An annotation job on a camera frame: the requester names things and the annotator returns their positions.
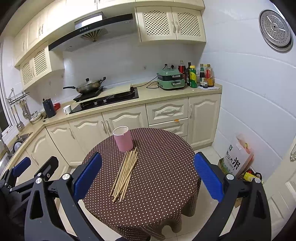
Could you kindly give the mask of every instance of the white mug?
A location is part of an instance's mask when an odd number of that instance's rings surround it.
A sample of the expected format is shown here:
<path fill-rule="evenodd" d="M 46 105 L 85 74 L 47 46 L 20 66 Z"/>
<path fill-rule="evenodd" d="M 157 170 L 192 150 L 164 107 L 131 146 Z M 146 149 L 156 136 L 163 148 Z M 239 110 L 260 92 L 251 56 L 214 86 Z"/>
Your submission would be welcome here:
<path fill-rule="evenodd" d="M 67 105 L 63 108 L 63 110 L 64 110 L 64 113 L 67 115 L 72 111 L 72 108 L 70 105 Z"/>

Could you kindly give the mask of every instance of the wok handle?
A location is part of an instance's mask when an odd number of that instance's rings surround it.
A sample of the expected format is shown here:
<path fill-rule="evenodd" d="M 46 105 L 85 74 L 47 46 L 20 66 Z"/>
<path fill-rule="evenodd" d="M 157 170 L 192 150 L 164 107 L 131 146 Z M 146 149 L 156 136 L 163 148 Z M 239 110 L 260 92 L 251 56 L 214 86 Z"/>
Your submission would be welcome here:
<path fill-rule="evenodd" d="M 63 89 L 76 89 L 75 86 L 66 86 L 66 87 L 63 87 Z"/>

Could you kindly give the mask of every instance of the frying pan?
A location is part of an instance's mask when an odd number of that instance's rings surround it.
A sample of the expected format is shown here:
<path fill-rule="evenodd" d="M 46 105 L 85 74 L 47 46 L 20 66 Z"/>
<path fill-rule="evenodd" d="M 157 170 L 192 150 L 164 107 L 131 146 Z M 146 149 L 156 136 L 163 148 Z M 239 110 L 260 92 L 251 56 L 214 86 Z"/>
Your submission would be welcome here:
<path fill-rule="evenodd" d="M 96 81 L 89 81 L 89 78 L 85 79 L 86 80 L 86 84 L 82 84 L 79 87 L 75 87 L 75 86 L 66 86 L 63 87 L 63 89 L 76 89 L 76 91 L 79 94 L 87 94 L 90 92 L 95 92 L 97 91 L 102 82 L 106 79 L 106 77 L 104 77 L 102 80 L 96 80 Z"/>

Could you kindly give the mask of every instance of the round table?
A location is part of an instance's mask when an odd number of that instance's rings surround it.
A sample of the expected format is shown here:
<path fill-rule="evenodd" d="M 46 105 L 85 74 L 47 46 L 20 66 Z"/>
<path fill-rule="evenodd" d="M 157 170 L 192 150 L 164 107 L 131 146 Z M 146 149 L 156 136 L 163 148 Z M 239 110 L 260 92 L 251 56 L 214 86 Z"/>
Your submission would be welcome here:
<path fill-rule="evenodd" d="M 161 230 L 169 225 L 177 233 L 182 228 L 181 214 L 193 216 L 201 179 L 194 166 L 194 151 L 178 135 L 153 128 L 130 130 L 138 161 L 125 199 L 112 203 L 111 187 L 124 153 L 113 136 L 95 146 L 103 164 L 86 197 L 86 209 L 102 223 L 128 240 L 145 241 L 154 236 L 164 240 Z"/>

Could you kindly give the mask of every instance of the pink cup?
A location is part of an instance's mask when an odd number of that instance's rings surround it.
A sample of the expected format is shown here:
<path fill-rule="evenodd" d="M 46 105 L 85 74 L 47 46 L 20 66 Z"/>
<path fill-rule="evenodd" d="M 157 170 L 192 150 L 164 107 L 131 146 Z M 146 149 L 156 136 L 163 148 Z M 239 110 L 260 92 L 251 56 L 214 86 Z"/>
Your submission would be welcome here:
<path fill-rule="evenodd" d="M 121 152 L 126 152 L 133 149 L 131 133 L 127 126 L 119 126 L 115 128 L 113 130 L 113 136 L 115 138 L 117 147 Z"/>

